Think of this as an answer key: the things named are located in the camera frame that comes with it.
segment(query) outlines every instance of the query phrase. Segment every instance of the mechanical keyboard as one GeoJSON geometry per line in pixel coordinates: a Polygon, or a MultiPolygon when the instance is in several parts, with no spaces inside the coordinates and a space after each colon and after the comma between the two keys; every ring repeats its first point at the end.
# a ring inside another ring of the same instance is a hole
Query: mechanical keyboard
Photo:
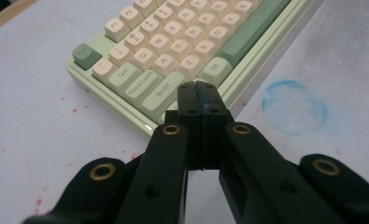
{"type": "Polygon", "coordinates": [[[202,80],[230,108],[316,0],[134,0],[73,50],[66,69],[145,136],[202,80]]]}

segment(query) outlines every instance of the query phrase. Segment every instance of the space bar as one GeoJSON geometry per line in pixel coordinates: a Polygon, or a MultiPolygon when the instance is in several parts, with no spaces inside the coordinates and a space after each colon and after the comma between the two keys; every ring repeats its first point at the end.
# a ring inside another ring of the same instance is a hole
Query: space bar
{"type": "Polygon", "coordinates": [[[265,0],[220,49],[217,56],[236,67],[289,2],[290,0],[265,0]]]}

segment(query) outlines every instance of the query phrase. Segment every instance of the wooden edge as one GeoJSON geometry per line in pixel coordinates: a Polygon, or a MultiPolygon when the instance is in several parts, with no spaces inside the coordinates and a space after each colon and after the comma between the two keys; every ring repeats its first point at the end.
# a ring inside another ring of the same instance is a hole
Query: wooden edge
{"type": "Polygon", "coordinates": [[[4,8],[2,11],[0,11],[0,26],[4,25],[7,21],[21,13],[35,1],[36,0],[18,0],[12,3],[9,7],[4,8]]]}

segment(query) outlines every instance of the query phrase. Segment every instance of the blue stain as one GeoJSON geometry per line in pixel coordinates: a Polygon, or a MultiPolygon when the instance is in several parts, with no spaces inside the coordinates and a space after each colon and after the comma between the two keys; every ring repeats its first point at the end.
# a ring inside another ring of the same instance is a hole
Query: blue stain
{"type": "Polygon", "coordinates": [[[313,133],[328,118],[327,106],[295,80],[282,80],[266,89],[263,113],[275,129],[292,136],[313,133]]]}

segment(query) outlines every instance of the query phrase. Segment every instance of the white table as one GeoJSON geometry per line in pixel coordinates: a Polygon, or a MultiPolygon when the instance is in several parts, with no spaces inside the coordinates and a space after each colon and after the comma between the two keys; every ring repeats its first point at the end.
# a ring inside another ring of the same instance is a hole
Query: white table
{"type": "MultiPolygon", "coordinates": [[[[148,139],[64,69],[131,3],[39,0],[0,28],[0,223],[48,212],[89,161],[144,152],[148,139]]],[[[369,0],[325,0],[243,105],[236,120],[286,159],[326,154],[369,181],[369,0]]],[[[234,223],[217,176],[190,173],[186,223],[234,223]]]]}

